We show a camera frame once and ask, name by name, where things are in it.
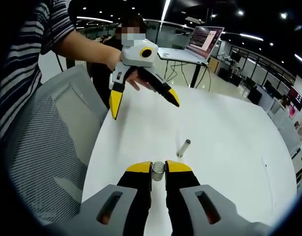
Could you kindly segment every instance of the person's hand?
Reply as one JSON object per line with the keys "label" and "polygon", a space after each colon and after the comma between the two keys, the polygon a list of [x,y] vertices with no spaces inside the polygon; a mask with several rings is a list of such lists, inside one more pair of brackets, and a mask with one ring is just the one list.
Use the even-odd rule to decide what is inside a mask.
{"label": "person's hand", "polygon": [[126,80],[128,83],[131,84],[137,91],[140,90],[139,86],[137,83],[141,84],[142,86],[146,87],[147,89],[152,89],[151,85],[147,83],[146,81],[143,81],[141,78],[138,76],[137,70],[133,71],[127,78]]}
{"label": "person's hand", "polygon": [[[116,67],[116,64],[121,60],[121,52],[120,50],[113,48],[108,59],[107,59],[107,66],[108,68],[110,68],[110,70],[114,70]],[[126,79],[126,81],[128,83],[130,83],[137,91],[140,90],[138,84],[141,84],[142,86],[148,88],[148,89],[152,89],[152,87],[145,81],[143,81],[141,78],[139,78],[138,76],[138,72],[137,70],[135,70],[134,72],[132,72],[128,78]]]}

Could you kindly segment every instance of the laptop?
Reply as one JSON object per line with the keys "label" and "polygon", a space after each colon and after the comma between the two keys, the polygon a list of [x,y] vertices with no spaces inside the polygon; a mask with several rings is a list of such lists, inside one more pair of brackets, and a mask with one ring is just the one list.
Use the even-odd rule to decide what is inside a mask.
{"label": "laptop", "polygon": [[224,27],[197,26],[186,47],[182,49],[158,48],[161,59],[208,64],[213,48],[222,35]]}

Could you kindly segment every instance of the metal spring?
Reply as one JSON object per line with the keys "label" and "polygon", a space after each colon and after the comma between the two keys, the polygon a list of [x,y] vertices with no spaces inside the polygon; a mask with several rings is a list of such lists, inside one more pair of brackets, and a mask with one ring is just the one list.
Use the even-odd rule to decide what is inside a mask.
{"label": "metal spring", "polygon": [[156,161],[152,165],[152,178],[154,181],[160,181],[165,172],[165,164],[161,161]]}

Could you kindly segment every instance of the laptop screen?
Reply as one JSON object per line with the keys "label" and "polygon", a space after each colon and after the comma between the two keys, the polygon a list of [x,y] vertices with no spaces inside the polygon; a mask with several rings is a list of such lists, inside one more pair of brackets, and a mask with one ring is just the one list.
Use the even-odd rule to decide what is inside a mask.
{"label": "laptop screen", "polygon": [[223,27],[197,26],[186,49],[208,60],[223,30]]}

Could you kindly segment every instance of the black ceiling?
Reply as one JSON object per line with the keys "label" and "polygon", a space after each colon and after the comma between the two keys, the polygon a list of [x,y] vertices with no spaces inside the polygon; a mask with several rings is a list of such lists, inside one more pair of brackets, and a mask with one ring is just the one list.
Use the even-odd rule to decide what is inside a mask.
{"label": "black ceiling", "polygon": [[[76,16],[87,16],[117,22],[127,9],[134,7],[143,18],[160,20],[164,4],[165,0],[72,0],[69,14],[73,20]],[[238,10],[242,10],[244,15],[239,16]],[[287,19],[280,17],[282,12],[287,12]],[[222,35],[223,40],[230,39],[232,44],[262,54],[302,77],[302,63],[294,57],[294,53],[302,53],[302,1],[171,0],[165,21],[195,27],[197,24],[185,20],[188,16],[202,21],[207,19],[208,25],[223,26],[226,32],[263,38],[262,42],[237,34]]]}

